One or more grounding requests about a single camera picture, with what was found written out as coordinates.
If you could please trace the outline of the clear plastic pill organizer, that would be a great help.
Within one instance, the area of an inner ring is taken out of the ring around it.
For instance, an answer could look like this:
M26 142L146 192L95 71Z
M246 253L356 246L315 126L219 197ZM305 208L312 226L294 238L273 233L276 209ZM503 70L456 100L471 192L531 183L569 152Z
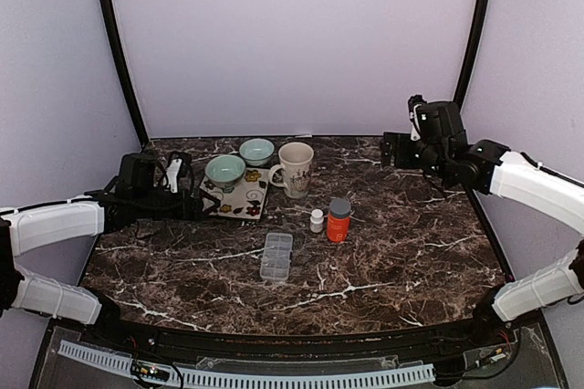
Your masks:
M291 234L270 232L266 234L259 276L264 281L288 280L294 238Z

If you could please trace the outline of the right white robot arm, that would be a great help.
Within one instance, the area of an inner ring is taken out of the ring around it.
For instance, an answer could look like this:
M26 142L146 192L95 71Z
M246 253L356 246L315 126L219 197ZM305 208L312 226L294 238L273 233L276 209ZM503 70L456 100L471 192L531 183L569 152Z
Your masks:
M410 132L383 134L383 164L418 169L443 187L461 185L518 202L583 231L582 182L499 142L469 143L453 101L428 102L414 95L408 100L408 115ZM578 246L551 265L488 292L466 325L465 338L484 347L499 334L501 323L582 293L583 247Z

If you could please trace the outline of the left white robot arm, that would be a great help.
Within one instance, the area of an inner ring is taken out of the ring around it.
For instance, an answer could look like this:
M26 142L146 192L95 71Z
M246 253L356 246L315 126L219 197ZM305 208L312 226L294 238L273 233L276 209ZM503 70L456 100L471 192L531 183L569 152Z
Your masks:
M148 153L128 153L102 190L67 200L1 212L1 309L21 309L93 325L110 349L129 340L118 308L103 294L60 282L16 264L27 252L66 240L115 233L140 219L198 221L220 201L198 189L190 154L173 152L166 164Z

